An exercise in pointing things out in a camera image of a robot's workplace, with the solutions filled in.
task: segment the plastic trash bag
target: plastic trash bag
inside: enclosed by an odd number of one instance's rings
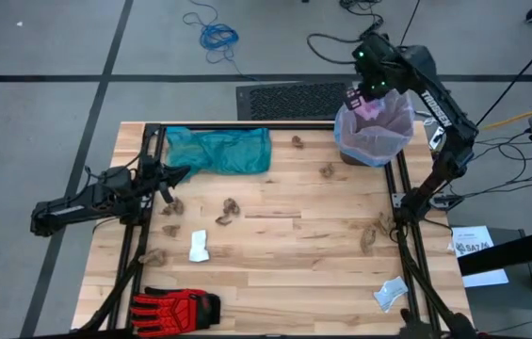
[[[408,93],[394,89],[380,100],[376,107],[381,111],[374,119],[366,120],[343,105],[334,122],[334,140],[341,153],[372,167],[391,161],[414,135]]]
[[[189,165],[188,180],[199,170],[217,174],[256,174],[269,170],[272,142],[269,130],[192,132],[185,127],[168,127],[169,166]]]

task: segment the teal plastic bag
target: teal plastic bag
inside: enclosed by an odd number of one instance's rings
[[[192,132],[185,127],[168,127],[166,137],[168,165],[191,167],[184,180],[199,170],[230,175],[269,170],[272,142],[266,128]]]

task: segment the blue cable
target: blue cable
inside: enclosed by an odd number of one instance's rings
[[[238,37],[238,33],[231,27],[229,27],[226,24],[214,24],[214,22],[218,19],[219,13],[216,8],[214,8],[211,5],[202,4],[195,2],[194,0],[188,0],[190,3],[196,5],[196,6],[203,6],[212,9],[216,13],[216,17],[209,22],[209,24],[205,24],[201,16],[199,16],[199,13],[197,12],[188,12],[184,14],[182,17],[182,21],[184,24],[187,25],[194,25],[198,24],[201,27],[201,36],[199,37],[199,44],[202,48],[207,50],[207,54],[205,55],[205,61],[207,61],[210,64],[217,64],[221,62],[222,60],[226,60],[233,64],[233,66],[236,68],[236,71],[238,74],[240,74],[243,77],[246,77],[248,79],[251,79],[253,81],[257,81],[261,83],[258,79],[244,75],[240,70],[238,69],[238,66],[236,65],[236,62],[234,61],[234,49],[233,46],[240,40]],[[196,21],[188,21],[186,18],[189,16],[196,17]],[[214,60],[210,58],[212,54],[221,54],[221,57]]]

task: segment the wood grain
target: wood grain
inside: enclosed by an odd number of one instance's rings
[[[137,154],[143,128],[144,122],[121,124],[112,166]],[[301,137],[303,150],[291,145],[293,136]],[[332,131],[272,130],[270,137],[272,164],[267,173],[196,175],[172,192],[185,203],[183,216],[159,214],[165,203],[156,196],[148,247],[166,250],[168,261],[163,267],[145,267],[143,285],[218,294],[222,323],[205,331],[209,334],[397,333],[406,297],[385,314],[373,296],[385,281],[401,275],[397,246],[382,233],[367,255],[359,245],[364,227],[380,212],[391,211],[383,169],[344,164]],[[415,124],[405,154],[411,183],[420,185],[431,168],[422,123]],[[318,169],[329,162],[335,173],[326,179]],[[238,202],[241,214],[222,227],[215,219],[229,197]],[[442,213],[428,217],[447,222]],[[161,230],[170,224],[181,226],[175,238]],[[188,261],[190,236],[197,230],[207,231],[208,262]],[[421,232],[434,286],[450,309],[470,317],[458,262],[446,249],[449,232],[426,222]],[[122,238],[117,221],[96,231],[73,328],[91,317],[112,288]],[[417,294],[427,319],[420,289]],[[121,310],[120,324],[125,312]]]

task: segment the pink object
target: pink object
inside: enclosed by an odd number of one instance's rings
[[[371,102],[366,102],[362,97],[360,97],[360,107],[353,110],[353,112],[365,120],[374,120],[379,116],[379,113],[385,109],[384,100],[373,100]]]

